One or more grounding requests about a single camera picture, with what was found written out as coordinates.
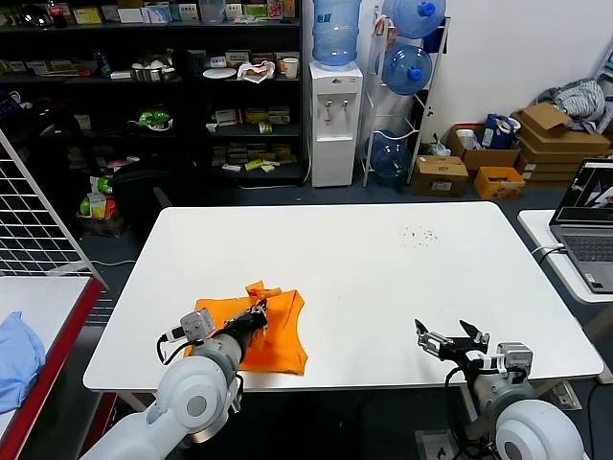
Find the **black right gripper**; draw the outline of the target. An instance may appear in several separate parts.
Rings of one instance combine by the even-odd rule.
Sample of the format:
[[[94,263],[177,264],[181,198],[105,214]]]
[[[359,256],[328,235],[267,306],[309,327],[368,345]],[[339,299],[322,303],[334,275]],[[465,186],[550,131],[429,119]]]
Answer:
[[[415,320],[418,345],[429,355],[438,357],[440,361],[452,361],[460,368],[466,368],[470,362],[468,352],[488,351],[489,334],[481,332],[476,326],[460,320],[460,325],[468,337],[445,337],[436,332],[430,332],[418,319]]]

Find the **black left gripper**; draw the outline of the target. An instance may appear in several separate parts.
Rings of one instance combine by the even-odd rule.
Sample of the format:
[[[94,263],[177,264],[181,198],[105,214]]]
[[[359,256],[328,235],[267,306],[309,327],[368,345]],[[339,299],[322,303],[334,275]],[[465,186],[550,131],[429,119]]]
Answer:
[[[236,341],[250,341],[254,334],[264,330],[268,325],[267,301],[261,300],[256,306],[228,321],[222,332],[232,336]]]

